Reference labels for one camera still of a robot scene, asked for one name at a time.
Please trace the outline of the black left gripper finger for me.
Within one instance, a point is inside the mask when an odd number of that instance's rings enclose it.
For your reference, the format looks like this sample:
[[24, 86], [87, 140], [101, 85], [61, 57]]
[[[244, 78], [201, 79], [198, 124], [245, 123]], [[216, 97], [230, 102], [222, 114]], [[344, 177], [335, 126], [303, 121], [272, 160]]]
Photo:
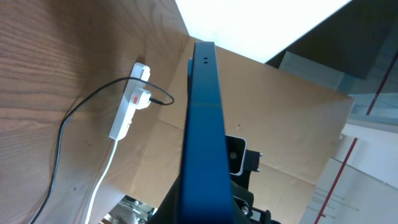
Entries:
[[180, 176], [178, 175], [155, 214], [147, 224], [178, 224]]

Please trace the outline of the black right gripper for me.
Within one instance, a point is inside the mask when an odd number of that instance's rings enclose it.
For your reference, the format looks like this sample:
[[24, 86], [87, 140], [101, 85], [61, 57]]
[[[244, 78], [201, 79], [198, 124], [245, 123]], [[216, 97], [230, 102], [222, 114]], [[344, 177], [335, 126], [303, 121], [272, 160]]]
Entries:
[[269, 210], [263, 211], [254, 207], [254, 194], [249, 191], [251, 172], [259, 172], [260, 152], [245, 150], [241, 159], [239, 174], [231, 174], [234, 198], [234, 223], [238, 224], [280, 224], [271, 218]]

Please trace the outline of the blue Galaxy smartphone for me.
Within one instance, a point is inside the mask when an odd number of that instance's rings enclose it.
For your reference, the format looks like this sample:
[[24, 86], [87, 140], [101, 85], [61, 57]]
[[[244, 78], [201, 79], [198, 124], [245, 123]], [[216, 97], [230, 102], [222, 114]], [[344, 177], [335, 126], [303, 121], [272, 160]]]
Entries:
[[176, 223], [232, 223], [233, 196], [215, 44], [196, 42], [183, 138]]

